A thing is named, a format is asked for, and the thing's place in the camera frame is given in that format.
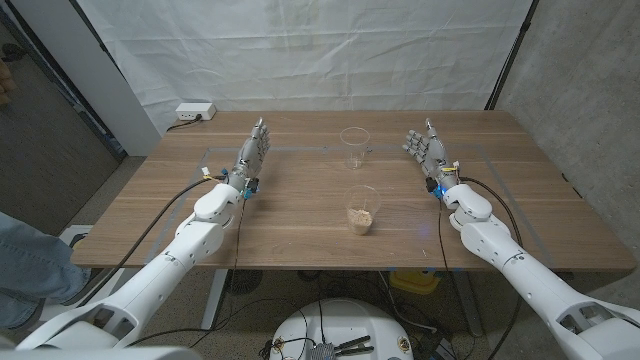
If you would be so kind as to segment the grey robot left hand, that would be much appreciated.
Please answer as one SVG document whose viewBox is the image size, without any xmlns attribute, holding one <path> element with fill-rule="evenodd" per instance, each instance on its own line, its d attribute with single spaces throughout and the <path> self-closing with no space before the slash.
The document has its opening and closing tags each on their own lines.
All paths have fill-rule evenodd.
<svg viewBox="0 0 640 360">
<path fill-rule="evenodd" d="M 247 183 L 259 175 L 270 148 L 269 141 L 268 127 L 260 117 L 238 152 L 235 164 L 228 175 L 228 185 L 242 192 Z"/>
</svg>

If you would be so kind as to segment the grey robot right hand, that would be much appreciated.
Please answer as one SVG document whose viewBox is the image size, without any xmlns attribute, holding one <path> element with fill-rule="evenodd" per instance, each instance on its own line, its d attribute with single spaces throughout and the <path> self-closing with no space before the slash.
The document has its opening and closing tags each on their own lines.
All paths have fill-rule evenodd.
<svg viewBox="0 0 640 360">
<path fill-rule="evenodd" d="M 420 165 L 427 188 L 442 196 L 459 184 L 458 167 L 450 160 L 430 118 L 425 119 L 425 133 L 410 130 L 402 148 Z"/>
</svg>

